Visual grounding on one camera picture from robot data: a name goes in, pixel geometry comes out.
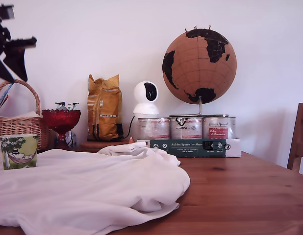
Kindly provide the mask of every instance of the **security camera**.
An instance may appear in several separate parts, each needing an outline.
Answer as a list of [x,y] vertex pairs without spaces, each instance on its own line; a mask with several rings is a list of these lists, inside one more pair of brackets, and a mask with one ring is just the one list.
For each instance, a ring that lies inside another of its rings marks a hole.
[[133,113],[137,118],[156,118],[159,110],[154,104],[158,99],[157,86],[149,81],[140,82],[134,88],[134,97],[137,101]]

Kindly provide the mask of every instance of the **globe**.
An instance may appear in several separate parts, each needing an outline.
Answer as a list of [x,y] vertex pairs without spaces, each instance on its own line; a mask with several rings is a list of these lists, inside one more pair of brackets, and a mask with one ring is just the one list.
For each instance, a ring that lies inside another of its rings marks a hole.
[[198,104],[221,97],[233,83],[236,56],[230,42],[209,29],[195,28],[178,36],[162,63],[165,83],[178,99]]

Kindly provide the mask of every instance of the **cardboard box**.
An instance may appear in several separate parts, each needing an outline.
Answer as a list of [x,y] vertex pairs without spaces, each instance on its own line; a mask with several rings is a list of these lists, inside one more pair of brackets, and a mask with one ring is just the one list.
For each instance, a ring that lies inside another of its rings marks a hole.
[[240,157],[240,139],[139,140],[150,148],[165,150],[177,157]]

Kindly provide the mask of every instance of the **chair backrest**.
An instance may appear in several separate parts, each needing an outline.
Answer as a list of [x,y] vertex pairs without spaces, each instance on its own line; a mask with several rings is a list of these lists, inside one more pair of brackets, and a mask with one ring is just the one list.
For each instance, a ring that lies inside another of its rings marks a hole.
[[303,103],[299,103],[298,106],[287,168],[298,172],[301,157],[303,157]]

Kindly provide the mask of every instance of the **red glass bowl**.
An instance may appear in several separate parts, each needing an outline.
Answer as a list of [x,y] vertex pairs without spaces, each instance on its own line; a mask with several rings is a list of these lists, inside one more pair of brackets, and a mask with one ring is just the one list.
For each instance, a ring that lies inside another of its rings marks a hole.
[[76,126],[81,110],[43,110],[43,119],[47,126],[59,134],[59,147],[67,147],[65,133]]

